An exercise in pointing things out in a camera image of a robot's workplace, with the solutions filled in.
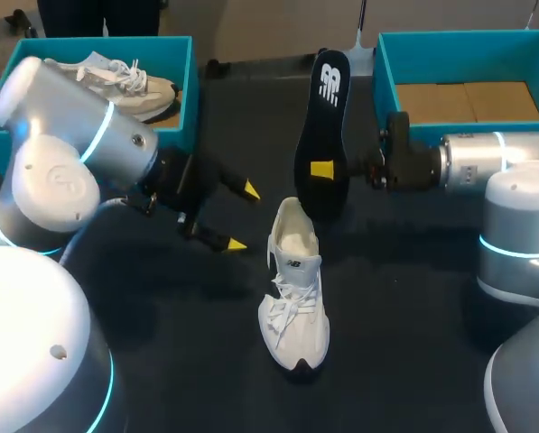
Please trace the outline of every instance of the white shoe upper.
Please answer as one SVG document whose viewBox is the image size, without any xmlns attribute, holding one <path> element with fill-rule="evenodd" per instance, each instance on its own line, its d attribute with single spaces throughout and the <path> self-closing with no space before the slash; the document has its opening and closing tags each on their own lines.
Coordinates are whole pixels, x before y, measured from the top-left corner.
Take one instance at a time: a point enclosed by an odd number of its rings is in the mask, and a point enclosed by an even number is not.
<svg viewBox="0 0 539 433">
<path fill-rule="evenodd" d="M 129 67 L 121 60 L 110 60 L 93 51 L 80 63 L 59 63 L 53 59 L 44 62 L 142 121 L 160 114 L 177 97 L 171 81 L 147 75 L 138 68 L 138 60 Z"/>
<path fill-rule="evenodd" d="M 330 326 L 321 292 L 321 257 L 311 220 L 297 198 L 279 207 L 267 246 L 274 256 L 279 299 L 270 295 L 259 306 L 259 326 L 271 355 L 287 370 L 304 360 L 318 367 L 327 353 Z"/>
</svg>

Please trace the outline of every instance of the blue box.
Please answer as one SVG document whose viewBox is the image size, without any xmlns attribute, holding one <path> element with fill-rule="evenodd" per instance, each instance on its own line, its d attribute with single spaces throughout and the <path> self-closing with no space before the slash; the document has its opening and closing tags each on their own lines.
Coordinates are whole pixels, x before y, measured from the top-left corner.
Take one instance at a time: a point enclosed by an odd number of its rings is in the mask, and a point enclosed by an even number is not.
<svg viewBox="0 0 539 433">
<path fill-rule="evenodd" d="M 179 126 L 157 128 L 159 146 L 178 146 L 192 151 L 197 134 L 199 110 L 199 78 L 191 37 L 126 37 L 25 39 L 18 42 L 5 72 L 0 89 L 18 63 L 28 56 L 52 58 L 62 63 L 83 61 L 92 51 L 109 59 L 130 65 L 139 60 L 139 67 L 149 75 L 167 78 L 182 90 Z M 4 174 L 12 149 L 10 134 L 0 128 L 0 173 Z"/>
<path fill-rule="evenodd" d="M 539 112 L 539 31 L 381 33 L 374 67 L 380 127 L 401 111 L 395 86 L 524 81 Z M 413 140 L 439 144 L 444 134 L 539 131 L 539 122 L 412 124 Z"/>
</svg>

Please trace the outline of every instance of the nb logo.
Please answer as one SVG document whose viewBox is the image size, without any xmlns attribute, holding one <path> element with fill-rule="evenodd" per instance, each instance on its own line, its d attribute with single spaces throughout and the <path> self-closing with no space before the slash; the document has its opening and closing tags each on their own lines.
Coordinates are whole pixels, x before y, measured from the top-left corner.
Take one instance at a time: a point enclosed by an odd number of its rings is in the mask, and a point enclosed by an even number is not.
<svg viewBox="0 0 539 433">
<path fill-rule="evenodd" d="M 340 81 L 339 69 L 332 68 L 328 63 L 324 63 L 321 67 L 320 95 L 333 106 L 338 106 Z"/>
</svg>

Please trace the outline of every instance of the cable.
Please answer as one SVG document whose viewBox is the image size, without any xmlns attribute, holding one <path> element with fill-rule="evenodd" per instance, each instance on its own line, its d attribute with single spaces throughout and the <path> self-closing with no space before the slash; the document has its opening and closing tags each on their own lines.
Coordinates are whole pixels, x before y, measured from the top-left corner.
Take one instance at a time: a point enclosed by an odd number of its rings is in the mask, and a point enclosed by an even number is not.
<svg viewBox="0 0 539 433">
<path fill-rule="evenodd" d="M 530 23 L 532 22 L 532 18 L 534 18 L 534 12 L 536 12 L 536 7 L 538 7 L 538 0 L 535 1 L 532 12 L 530 13 L 530 19 L 528 19 L 528 24 L 525 25 L 526 30 L 530 30 Z"/>
<path fill-rule="evenodd" d="M 67 246 L 64 248 L 64 251 L 62 252 L 62 256 L 59 259 L 59 265 L 64 266 L 66 262 L 68 261 L 70 254 L 76 247 L 76 245 L 79 243 L 80 238 L 82 237 L 83 233 L 87 230 L 88 225 L 90 222 L 95 219 L 102 211 L 109 207 L 115 207 L 115 206 L 121 206 L 125 205 L 125 199 L 124 198 L 111 198 L 110 200 L 107 200 L 103 203 L 101 203 L 98 208 L 95 215 L 88 221 L 88 223 L 82 227 L 74 236 L 72 236 L 72 239 L 70 239 L 70 242 L 67 244 Z"/>
</svg>

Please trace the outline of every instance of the dark table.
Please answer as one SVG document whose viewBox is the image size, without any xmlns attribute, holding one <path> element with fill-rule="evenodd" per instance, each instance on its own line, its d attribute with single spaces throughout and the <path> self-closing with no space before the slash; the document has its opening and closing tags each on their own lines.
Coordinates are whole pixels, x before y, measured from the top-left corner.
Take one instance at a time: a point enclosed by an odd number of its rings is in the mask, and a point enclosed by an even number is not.
<svg viewBox="0 0 539 433">
<path fill-rule="evenodd" d="M 320 233 L 331 323 L 325 368 L 304 385 L 275 368 L 256 314 L 270 278 L 267 236 L 281 200 L 294 194 L 309 78 L 293 75 L 235 73 L 203 89 L 201 144 L 248 174 L 262 196 L 250 207 L 221 191 L 204 212 L 247 243 L 245 253 L 183 242 L 166 209 L 146 219 L 118 208 L 92 224 L 71 257 L 124 377 L 131 431 L 492 431 L 482 394 L 489 354 L 470 342 L 461 308 L 479 197 L 389 195 L 354 180 L 343 220 Z M 376 135 L 371 80 L 356 78 L 348 153 Z"/>
</svg>

